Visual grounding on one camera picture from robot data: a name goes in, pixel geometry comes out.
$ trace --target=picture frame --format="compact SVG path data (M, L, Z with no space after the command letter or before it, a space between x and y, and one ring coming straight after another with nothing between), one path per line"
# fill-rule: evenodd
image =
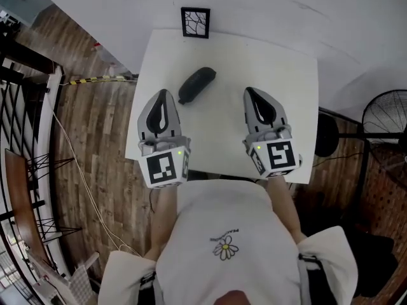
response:
M183 22L183 36L209 38L210 9L181 8Z

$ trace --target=railing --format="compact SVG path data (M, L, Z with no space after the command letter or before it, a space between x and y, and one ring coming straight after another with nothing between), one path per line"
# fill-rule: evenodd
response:
M48 74L53 73L58 65L4 37L0 37L0 53L0 65L7 57L47 74L47 76L25 78L22 73L14 70L15 64L11 64L9 68L0 66L0 289L6 288L6 284L1 285L2 279L6 279L4 281L7 281L9 285L14 285L28 303L42 304L32 288L32 284L37 281L38 276L28 261L25 253L26 246L21 240L13 217L7 188L4 150L10 149L28 160L29 192L32 207L39 233L42 239L46 240L54 232L50 232L49 225L47 225L49 222L44 221L49 216L45 217L40 208L44 207L46 202L39 192L39 180L45 179L44 166L48 166L48 172L45 175L48 173L53 175L53 171L58 165L55 165L52 151L48 150L48 154L38 155L40 150L38 137L43 103L47 102L44 101L45 93L48 93L46 81ZM48 190L48 195L55 194L53 180L50 180ZM58 229L58 220L57 218L53 219L53 226ZM54 260L55 251L52 252L48 244L45 245L45 248L50 263L58 271L59 264L63 261Z

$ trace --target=white wall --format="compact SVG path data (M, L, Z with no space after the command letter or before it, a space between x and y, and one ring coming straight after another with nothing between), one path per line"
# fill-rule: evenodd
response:
M29 305L13 285L1 293L0 299L7 305Z
M51 4L50 0L0 0L0 10L31 26L38 14Z
M368 83L349 85L355 78L375 69L391 78L396 60L407 56L407 0L52 1L132 72L139 72L153 28L181 28L182 6L210 8L212 31L317 57L320 105L340 112L363 109L366 101L361 107L357 98L373 94ZM374 94L389 88L377 86Z

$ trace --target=daisy print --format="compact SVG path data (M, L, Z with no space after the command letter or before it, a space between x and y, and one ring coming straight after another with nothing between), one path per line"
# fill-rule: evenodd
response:
M231 244L231 237L228 235L219 241L219 244L213 250L213 254L220 255L221 260L225 261L233 257L237 251L239 251L239 248Z

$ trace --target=shoulder strap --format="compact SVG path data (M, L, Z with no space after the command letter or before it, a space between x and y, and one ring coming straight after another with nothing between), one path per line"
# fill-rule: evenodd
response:
M322 262L315 256L300 254L298 268L301 279L302 305L337 305L329 287Z
M137 305L164 305L163 294L155 271L141 278Z

